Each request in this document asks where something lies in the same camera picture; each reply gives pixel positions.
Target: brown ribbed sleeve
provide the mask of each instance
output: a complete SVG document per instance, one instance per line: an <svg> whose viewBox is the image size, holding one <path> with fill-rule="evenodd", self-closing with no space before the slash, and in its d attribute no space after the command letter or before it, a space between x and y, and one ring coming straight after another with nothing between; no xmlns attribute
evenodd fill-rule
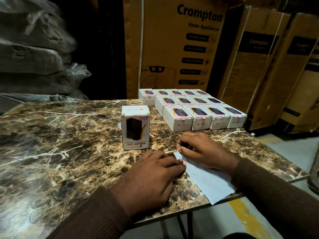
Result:
<svg viewBox="0 0 319 239"><path fill-rule="evenodd" d="M130 219L111 194L99 187L47 239L118 239Z"/></svg>
<svg viewBox="0 0 319 239"><path fill-rule="evenodd" d="M232 177L235 185L284 238L319 238L319 200L248 159Z"/></svg>

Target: table leg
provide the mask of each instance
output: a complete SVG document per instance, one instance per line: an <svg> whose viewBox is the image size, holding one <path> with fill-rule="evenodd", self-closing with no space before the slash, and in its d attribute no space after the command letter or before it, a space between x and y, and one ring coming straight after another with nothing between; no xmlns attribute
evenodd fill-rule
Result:
<svg viewBox="0 0 319 239"><path fill-rule="evenodd" d="M179 215L177 216L177 220L178 220L178 224L180 225L181 234L183 235L183 238L187 239L186 231L185 231L183 222L181 221L181 217Z"/></svg>
<svg viewBox="0 0 319 239"><path fill-rule="evenodd" d="M188 229L188 239L193 239L193 213L187 213L187 229Z"/></svg>

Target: small product box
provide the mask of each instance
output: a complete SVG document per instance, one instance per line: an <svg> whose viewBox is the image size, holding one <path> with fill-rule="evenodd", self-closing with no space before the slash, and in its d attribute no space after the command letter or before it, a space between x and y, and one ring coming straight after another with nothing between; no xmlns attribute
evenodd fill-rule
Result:
<svg viewBox="0 0 319 239"><path fill-rule="evenodd" d="M231 116L226 112L222 112L222 108L219 108L218 106L214 106L211 104L200 105L200 107L208 109L213 117L211 125L209 127L211 130L227 128Z"/></svg>
<svg viewBox="0 0 319 239"><path fill-rule="evenodd" d="M183 108L194 118L192 131L205 130L210 127L213 117L206 108L196 104L183 105Z"/></svg>
<svg viewBox="0 0 319 239"><path fill-rule="evenodd" d="M179 92L181 92L181 94L183 96L195 96L195 92L193 90L189 90L189 89L179 89Z"/></svg>
<svg viewBox="0 0 319 239"><path fill-rule="evenodd" d="M124 150L149 147L150 111L147 106L122 106L121 124Z"/></svg>
<svg viewBox="0 0 319 239"><path fill-rule="evenodd" d="M182 96L183 94L177 89L166 89L165 90L170 96Z"/></svg>
<svg viewBox="0 0 319 239"><path fill-rule="evenodd" d="M174 96L173 99L179 105L191 105L191 104L194 104L193 99L190 96Z"/></svg>
<svg viewBox="0 0 319 239"><path fill-rule="evenodd" d="M193 102L197 105L206 105L209 104L209 101L205 99L203 96L192 96Z"/></svg>
<svg viewBox="0 0 319 239"><path fill-rule="evenodd" d="M163 117L163 109L165 105L177 105L177 102L171 96L156 96L155 108L161 117Z"/></svg>
<svg viewBox="0 0 319 239"><path fill-rule="evenodd" d="M139 89L138 98L141 101L142 105L146 106L155 106L155 97L156 94L152 89Z"/></svg>
<svg viewBox="0 0 319 239"><path fill-rule="evenodd" d="M221 105L218 105L216 107L218 109L221 108L222 112L227 113L231 116L227 128L238 128L238 127L242 127L244 125L244 122L247 118L247 115L245 113L240 112L227 104L221 104Z"/></svg>
<svg viewBox="0 0 319 239"><path fill-rule="evenodd" d="M210 96L210 94L200 89L193 89L192 91L195 93L196 96Z"/></svg>
<svg viewBox="0 0 319 239"><path fill-rule="evenodd" d="M152 89L153 93L157 96L169 96L169 92L165 89Z"/></svg>
<svg viewBox="0 0 319 239"><path fill-rule="evenodd" d="M212 96L202 96L201 98L204 98L204 100L208 101L209 104L213 104L213 105L225 104L224 102L222 102L222 101L220 101Z"/></svg>
<svg viewBox="0 0 319 239"><path fill-rule="evenodd" d="M163 118L172 132L188 131L192 128L193 117L181 105L164 106Z"/></svg>

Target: person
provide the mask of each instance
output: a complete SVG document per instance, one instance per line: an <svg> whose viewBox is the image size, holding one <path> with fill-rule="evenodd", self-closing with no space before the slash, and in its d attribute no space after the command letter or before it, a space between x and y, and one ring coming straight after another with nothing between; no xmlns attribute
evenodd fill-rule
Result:
<svg viewBox="0 0 319 239"><path fill-rule="evenodd" d="M193 149L182 146L188 143ZM284 238L319 237L319 200L204 133L185 132L177 150L207 168L232 177L236 186ZM131 218L165 205L173 180L186 165L162 151L146 152L111 188L99 187L47 238L119 238Z"/></svg>

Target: hand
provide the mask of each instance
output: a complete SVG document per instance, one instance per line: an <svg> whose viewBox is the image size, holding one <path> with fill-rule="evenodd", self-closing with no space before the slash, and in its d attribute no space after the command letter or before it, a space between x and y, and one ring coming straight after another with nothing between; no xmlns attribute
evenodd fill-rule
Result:
<svg viewBox="0 0 319 239"><path fill-rule="evenodd" d="M192 149L181 146L188 143ZM177 150L185 157L210 169L219 169L233 175L240 157L219 145L202 132L185 132L177 141Z"/></svg>
<svg viewBox="0 0 319 239"><path fill-rule="evenodd" d="M160 150L146 152L111 188L129 217L165 205L173 180L184 172L182 160Z"/></svg>

